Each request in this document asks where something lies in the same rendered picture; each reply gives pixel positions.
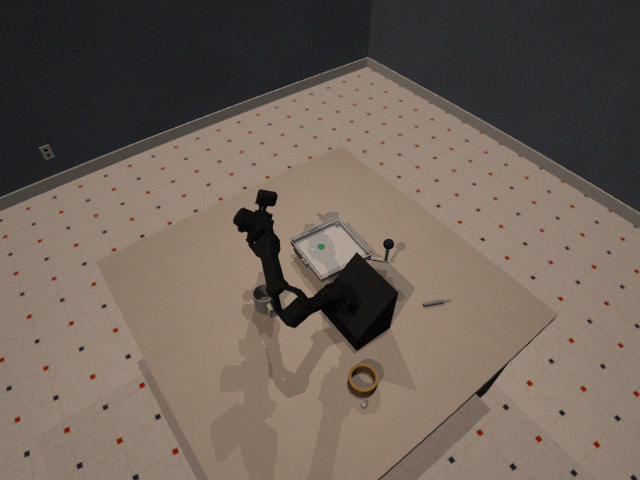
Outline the dark grey mug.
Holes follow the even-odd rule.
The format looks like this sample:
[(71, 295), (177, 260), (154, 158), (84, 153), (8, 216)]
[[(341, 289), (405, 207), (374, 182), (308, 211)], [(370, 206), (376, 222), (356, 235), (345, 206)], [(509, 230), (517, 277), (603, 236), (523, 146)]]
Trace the dark grey mug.
[(256, 310), (263, 315), (267, 315), (269, 313), (270, 318), (272, 318), (274, 317), (274, 307), (272, 299), (266, 293), (266, 287), (266, 284), (256, 286), (253, 290), (253, 298)]

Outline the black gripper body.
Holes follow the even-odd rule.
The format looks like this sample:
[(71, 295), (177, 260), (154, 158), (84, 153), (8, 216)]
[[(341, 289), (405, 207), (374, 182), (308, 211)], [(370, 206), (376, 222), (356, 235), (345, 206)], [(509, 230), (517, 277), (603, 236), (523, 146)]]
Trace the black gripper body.
[(258, 203), (258, 206), (259, 206), (260, 221), (268, 221), (272, 224), (272, 226), (274, 224), (274, 220), (272, 220), (273, 215), (270, 214), (269, 212), (266, 212), (266, 208), (268, 206), (275, 206), (277, 197), (278, 196), (276, 192), (260, 189), (258, 191), (257, 199), (256, 199), (256, 202)]

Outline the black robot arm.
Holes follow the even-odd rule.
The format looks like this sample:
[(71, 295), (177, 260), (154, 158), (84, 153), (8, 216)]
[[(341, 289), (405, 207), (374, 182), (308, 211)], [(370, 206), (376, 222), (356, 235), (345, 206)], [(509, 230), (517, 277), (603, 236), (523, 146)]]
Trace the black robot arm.
[[(270, 222), (260, 221), (259, 210), (253, 212), (241, 208), (235, 215), (233, 223), (238, 226), (239, 232), (249, 233), (246, 241), (255, 255), (261, 259), (267, 285), (266, 292), (273, 301), (275, 313), (287, 326), (296, 328), (308, 316), (321, 309), (329, 310), (327, 312), (333, 317), (336, 317), (341, 311), (354, 317), (362, 301), (342, 286), (331, 282), (313, 297), (308, 298), (301, 289), (287, 283), (278, 258), (280, 240), (274, 233)], [(254, 244), (256, 239), (257, 242)], [(292, 292), (298, 297), (283, 310), (279, 295), (284, 290)]]

